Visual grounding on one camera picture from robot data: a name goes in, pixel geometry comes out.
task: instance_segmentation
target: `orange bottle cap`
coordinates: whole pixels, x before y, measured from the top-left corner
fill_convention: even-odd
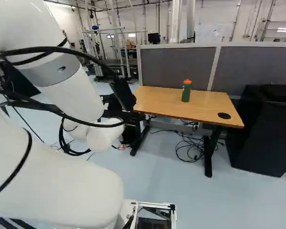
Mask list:
[[[183,81],[183,83],[184,83],[184,84],[192,84],[192,81],[189,80],[189,79],[186,79],[186,80]]]

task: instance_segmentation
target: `whiteboard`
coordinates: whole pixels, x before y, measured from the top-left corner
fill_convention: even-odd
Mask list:
[[[228,23],[202,23],[195,27],[196,42],[221,42],[223,37],[230,37],[233,24]]]

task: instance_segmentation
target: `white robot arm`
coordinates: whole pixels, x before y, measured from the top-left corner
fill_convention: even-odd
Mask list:
[[[0,52],[35,46],[63,46],[65,37],[43,0],[0,0]],[[34,53],[11,62],[65,114],[93,123],[104,107],[75,56]],[[109,119],[103,124],[116,124]],[[124,130],[68,121],[64,128],[104,151]],[[80,228],[113,224],[122,207],[123,184],[113,172],[48,146],[14,125],[0,110],[0,217],[36,219]]]

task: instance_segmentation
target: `green bottle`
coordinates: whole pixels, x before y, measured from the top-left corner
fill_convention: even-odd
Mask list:
[[[186,79],[183,81],[183,91],[182,91],[182,102],[189,102],[190,101],[190,94],[191,94],[191,86],[192,86],[192,81],[189,79]]]

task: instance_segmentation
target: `gray cubicle partition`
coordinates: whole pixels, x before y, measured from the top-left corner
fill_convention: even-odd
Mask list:
[[[240,96],[247,84],[286,84],[286,47],[221,47],[212,91]]]
[[[207,89],[216,47],[155,46],[141,46],[139,50],[141,85],[182,88],[183,80],[190,79],[193,89]]]
[[[138,46],[140,84],[227,92],[247,84],[286,84],[286,43],[221,42]]]

